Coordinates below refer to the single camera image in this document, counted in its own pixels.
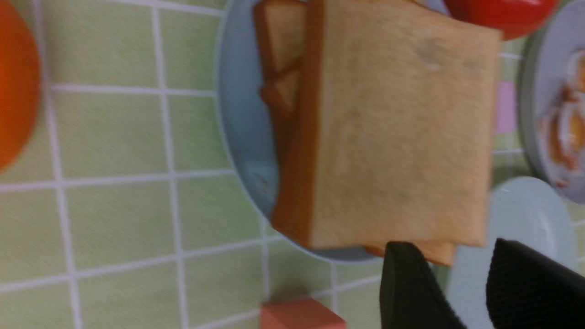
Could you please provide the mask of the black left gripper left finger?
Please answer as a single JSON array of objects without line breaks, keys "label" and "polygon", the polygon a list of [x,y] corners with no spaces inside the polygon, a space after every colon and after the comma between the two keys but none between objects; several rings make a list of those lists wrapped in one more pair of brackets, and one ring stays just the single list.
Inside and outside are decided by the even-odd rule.
[{"label": "black left gripper left finger", "polygon": [[383,329],[465,329],[441,291],[422,252],[389,242],[379,291]]}]

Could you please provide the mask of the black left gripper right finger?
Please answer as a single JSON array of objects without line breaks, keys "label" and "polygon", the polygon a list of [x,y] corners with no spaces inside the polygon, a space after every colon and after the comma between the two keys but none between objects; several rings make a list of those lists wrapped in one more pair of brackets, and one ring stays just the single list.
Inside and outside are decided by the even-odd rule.
[{"label": "black left gripper right finger", "polygon": [[495,243],[485,298],[495,329],[582,329],[585,280],[518,241]]}]

